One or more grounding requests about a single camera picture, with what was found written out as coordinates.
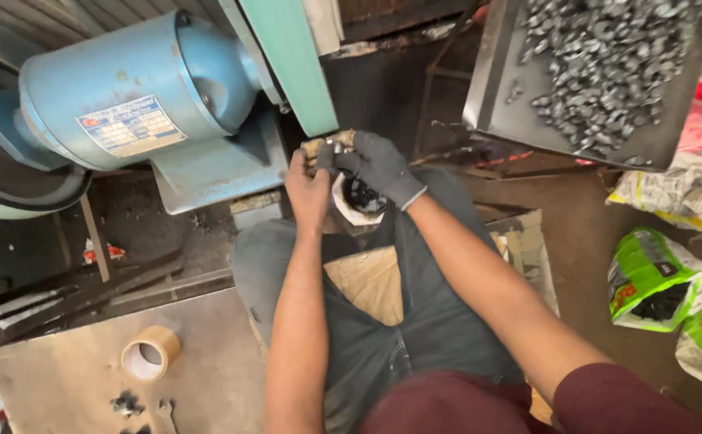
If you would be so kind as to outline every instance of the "grinding wheel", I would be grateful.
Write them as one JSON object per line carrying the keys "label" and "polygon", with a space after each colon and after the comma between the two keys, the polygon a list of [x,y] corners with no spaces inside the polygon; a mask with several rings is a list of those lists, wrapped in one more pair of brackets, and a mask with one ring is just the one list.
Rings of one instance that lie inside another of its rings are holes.
{"label": "grinding wheel", "polygon": [[[0,87],[15,87],[16,75],[0,68]],[[43,172],[15,161],[0,146],[0,219],[27,219],[76,203],[91,183],[77,164]]]}

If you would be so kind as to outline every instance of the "person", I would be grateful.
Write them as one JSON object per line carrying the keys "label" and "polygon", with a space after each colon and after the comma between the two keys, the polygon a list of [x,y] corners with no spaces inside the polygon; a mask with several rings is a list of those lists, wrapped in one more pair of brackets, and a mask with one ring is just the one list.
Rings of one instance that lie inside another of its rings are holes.
{"label": "person", "polygon": [[[269,345],[266,432],[557,432],[530,416],[526,377],[564,432],[702,432],[702,419],[553,314],[502,260],[456,179],[411,172],[374,133],[358,131],[354,146],[322,148],[314,179],[296,152],[285,180],[295,222],[245,230],[231,255]],[[396,326],[356,309],[322,270],[358,251],[348,235],[322,234],[333,165],[390,200],[366,248],[395,246]]]}

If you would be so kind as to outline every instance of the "pile of metal pieces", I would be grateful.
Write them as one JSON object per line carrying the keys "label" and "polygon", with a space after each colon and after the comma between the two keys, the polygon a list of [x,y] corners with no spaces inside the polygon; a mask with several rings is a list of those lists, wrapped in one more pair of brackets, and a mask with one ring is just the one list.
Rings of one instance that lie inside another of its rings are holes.
{"label": "pile of metal pieces", "polygon": [[527,7],[519,63],[546,53],[552,78],[549,94],[532,105],[576,154],[606,158],[636,128],[660,122],[665,85],[683,71],[702,0],[528,0]]}

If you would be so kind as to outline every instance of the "maroon sleeve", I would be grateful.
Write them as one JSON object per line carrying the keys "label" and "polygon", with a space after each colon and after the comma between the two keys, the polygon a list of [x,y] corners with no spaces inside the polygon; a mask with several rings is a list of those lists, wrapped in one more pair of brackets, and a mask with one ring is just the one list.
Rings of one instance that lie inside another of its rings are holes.
{"label": "maroon sleeve", "polygon": [[615,364],[578,368],[555,391],[555,414],[578,434],[702,433],[702,419]]}

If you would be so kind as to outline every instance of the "metal tray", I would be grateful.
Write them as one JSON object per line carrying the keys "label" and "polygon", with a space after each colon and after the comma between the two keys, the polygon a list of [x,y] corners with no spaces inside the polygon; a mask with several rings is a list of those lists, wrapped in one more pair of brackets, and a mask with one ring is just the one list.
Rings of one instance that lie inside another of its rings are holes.
{"label": "metal tray", "polygon": [[[531,100],[551,88],[546,65],[549,53],[534,57],[525,66],[518,64],[525,40],[525,29],[519,25],[520,15],[526,14],[525,0],[494,0],[482,36],[472,84],[464,106],[464,124],[493,138],[524,144],[543,151],[571,154],[576,148],[560,135],[556,128],[547,126],[531,106]],[[624,164],[635,155],[651,164],[642,170],[662,172],[673,159],[678,139],[692,104],[697,78],[702,66],[702,20],[692,47],[684,61],[683,73],[667,84],[663,103],[665,111],[661,123],[637,128],[619,151],[607,159],[578,155],[579,158],[622,168],[638,167]],[[525,93],[511,104],[506,104],[513,81],[525,82]]]}

